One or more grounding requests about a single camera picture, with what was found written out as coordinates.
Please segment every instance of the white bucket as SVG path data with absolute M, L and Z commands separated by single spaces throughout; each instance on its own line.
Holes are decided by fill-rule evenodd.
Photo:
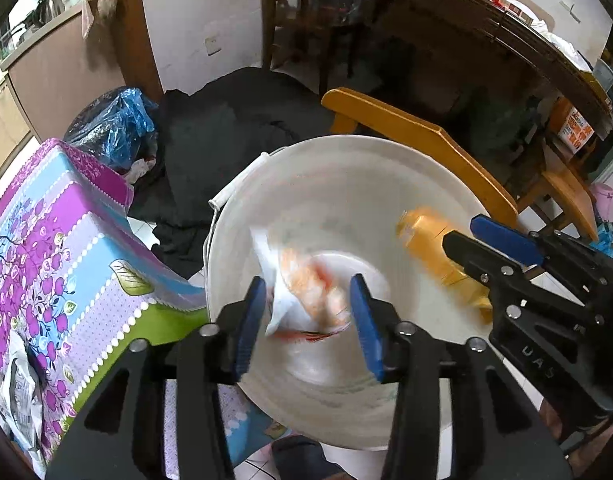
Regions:
M 271 243 L 357 258 L 373 295 L 435 337 L 464 343 L 487 336 L 479 313 L 456 304 L 395 237 L 402 212 L 423 205 L 464 232 L 472 217 L 486 214 L 451 172 L 396 142 L 330 136 L 282 150 L 244 179 L 216 224 L 206 280 L 212 319 L 222 306 L 241 300 L 260 274 L 249 231 L 257 226 L 269 230 Z M 397 385 L 373 379 L 355 327 L 320 342 L 285 343 L 264 336 L 268 320 L 266 314 L 240 383 L 250 399 L 320 442 L 386 447 Z M 441 419 L 443 427 L 451 421 L 448 389 L 442 390 Z

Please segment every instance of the wall outlet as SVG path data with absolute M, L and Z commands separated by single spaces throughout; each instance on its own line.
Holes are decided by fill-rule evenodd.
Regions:
M 210 38 L 206 38 L 206 40 L 204 40 L 204 44 L 206 46 L 206 53 L 209 56 L 213 56 L 214 54 L 217 54 L 218 52 L 220 52 L 220 50 L 222 50 L 222 47 L 219 46 L 217 36 L 211 36 Z

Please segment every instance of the black cloth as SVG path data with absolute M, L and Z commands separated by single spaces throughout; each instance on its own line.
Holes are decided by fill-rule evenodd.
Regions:
M 270 448 L 280 480 L 325 480 L 345 472 L 328 462 L 319 442 L 302 435 L 276 440 Z
M 157 164 L 136 183 L 129 216 L 156 222 L 153 253 L 189 278 L 202 269 L 208 200 L 260 153 L 326 135 L 333 112 L 288 75 L 243 68 L 191 96 L 168 91 L 154 121 Z

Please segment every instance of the yellow plastic container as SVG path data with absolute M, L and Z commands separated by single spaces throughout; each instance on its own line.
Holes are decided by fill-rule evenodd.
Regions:
M 479 308 L 483 317 L 490 319 L 489 289 L 466 275 L 442 248 L 444 235 L 451 231 L 456 231 L 455 227 L 428 207 L 405 211 L 395 228 L 402 244 L 423 262 L 430 274 L 450 288 L 459 301 Z

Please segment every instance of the black garbage bag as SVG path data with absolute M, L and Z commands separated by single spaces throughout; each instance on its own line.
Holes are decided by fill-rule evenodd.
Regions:
M 126 173 L 140 158 L 155 158 L 157 131 L 149 112 L 157 105 L 138 88 L 102 94 L 71 123 L 64 142 L 90 153 L 105 166 Z

